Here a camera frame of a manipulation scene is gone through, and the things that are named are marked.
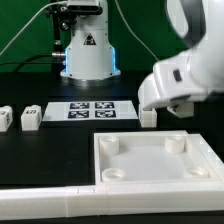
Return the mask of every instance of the white cylinder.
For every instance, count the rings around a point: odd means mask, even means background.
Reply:
[[[121,181],[125,176],[125,172],[121,169],[109,168],[102,172],[102,180],[104,182]]]
[[[165,139],[165,150],[168,153],[180,154],[184,152],[185,137],[181,135],[174,135]]]
[[[119,153],[119,138],[116,136],[104,136],[100,138],[100,154],[103,156],[115,156]]]
[[[204,167],[192,167],[184,172],[184,178],[208,178],[209,171]]]

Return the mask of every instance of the warning label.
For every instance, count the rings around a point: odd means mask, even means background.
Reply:
[[[89,46],[90,45],[96,45],[96,42],[95,42],[95,40],[94,40],[94,38],[93,38],[91,33],[88,35],[84,45],[89,45]]]

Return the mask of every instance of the white robotic device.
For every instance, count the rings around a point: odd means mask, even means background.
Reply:
[[[98,86],[120,75],[115,49],[108,41],[107,0],[68,0],[66,7],[78,17],[66,48],[63,80],[78,86]]]
[[[167,14],[190,50],[160,61],[142,83],[141,109],[204,101],[224,91],[224,1],[167,0]]]

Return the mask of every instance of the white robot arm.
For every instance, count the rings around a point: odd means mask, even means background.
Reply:
[[[143,110],[204,101],[224,91],[224,1],[167,0],[167,14],[189,50],[158,62],[139,89]]]

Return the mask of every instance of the black cable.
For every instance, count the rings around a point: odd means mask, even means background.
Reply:
[[[51,64],[62,64],[62,62],[4,62],[0,63],[0,66],[4,65],[51,65]]]
[[[51,0],[50,3],[55,3],[57,0]],[[60,35],[60,28],[59,28],[59,21],[58,21],[58,6],[52,5],[52,19],[53,19],[53,33],[54,33],[54,51],[63,51],[63,46],[61,44],[61,35]]]
[[[48,58],[48,57],[51,57],[51,54],[39,54],[39,55],[33,56],[31,58],[28,58],[23,63],[20,63],[20,65],[17,66],[13,70],[13,73],[17,73],[23,66],[26,65],[26,62],[31,62],[31,61],[34,61],[34,60],[39,59],[39,58]]]

